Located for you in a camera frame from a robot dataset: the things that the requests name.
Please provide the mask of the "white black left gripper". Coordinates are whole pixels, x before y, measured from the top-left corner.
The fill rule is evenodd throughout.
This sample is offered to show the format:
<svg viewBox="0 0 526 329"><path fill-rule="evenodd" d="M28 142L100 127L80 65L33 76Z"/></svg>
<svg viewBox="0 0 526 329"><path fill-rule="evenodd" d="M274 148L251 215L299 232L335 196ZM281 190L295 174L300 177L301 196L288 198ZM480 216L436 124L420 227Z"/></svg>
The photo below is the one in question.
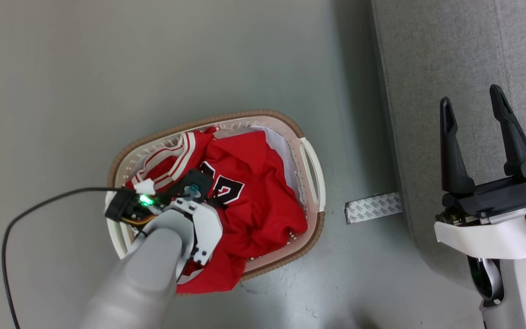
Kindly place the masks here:
<svg viewBox="0 0 526 329"><path fill-rule="evenodd" d="M185 267L189 261L205 265L222 238L221 219L206 200L212 185L211 176L193 169L163 194L169 203L155 219L155 226L174 231L181 238L178 267Z"/></svg>

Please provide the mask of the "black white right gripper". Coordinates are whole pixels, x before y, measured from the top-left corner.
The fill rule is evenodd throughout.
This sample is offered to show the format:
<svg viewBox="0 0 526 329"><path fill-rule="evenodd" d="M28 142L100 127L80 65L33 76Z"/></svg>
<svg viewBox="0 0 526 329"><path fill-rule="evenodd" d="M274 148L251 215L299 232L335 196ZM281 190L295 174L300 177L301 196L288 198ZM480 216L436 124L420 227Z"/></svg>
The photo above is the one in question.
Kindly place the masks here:
<svg viewBox="0 0 526 329"><path fill-rule="evenodd" d="M501 86L489 88L505 148L506 176L526 178L526 135ZM480 185L469 177L457 140L450 99L440 101L441 189L445 210L436 215L436 239L472 258L526 258L526 179L505 178Z"/></svg>

